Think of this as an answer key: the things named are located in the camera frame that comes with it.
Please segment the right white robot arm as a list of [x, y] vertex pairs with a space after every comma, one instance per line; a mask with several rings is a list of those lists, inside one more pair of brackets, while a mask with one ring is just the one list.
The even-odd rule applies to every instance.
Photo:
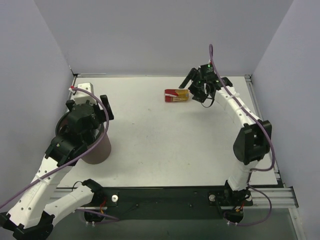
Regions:
[[204, 103], [210, 99], [218, 103], [239, 129], [232, 149], [236, 163], [225, 182], [224, 197], [229, 202], [249, 198], [252, 173], [258, 171], [258, 163], [270, 151], [272, 125], [256, 116], [241, 100], [227, 77], [218, 77], [211, 63], [192, 68], [180, 89], [187, 87], [192, 99]]

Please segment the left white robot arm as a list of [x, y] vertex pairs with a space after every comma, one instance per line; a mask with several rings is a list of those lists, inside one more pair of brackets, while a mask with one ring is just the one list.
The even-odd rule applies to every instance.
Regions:
[[66, 106], [68, 112], [56, 124], [55, 137], [32, 182], [18, 193], [18, 202], [0, 214], [0, 226], [17, 240], [45, 240], [67, 215], [85, 204], [96, 206], [104, 197], [102, 186], [88, 179], [66, 196], [48, 202], [79, 159], [97, 165], [112, 149], [107, 131], [114, 115], [106, 95], [99, 101], [93, 96], [75, 97]]

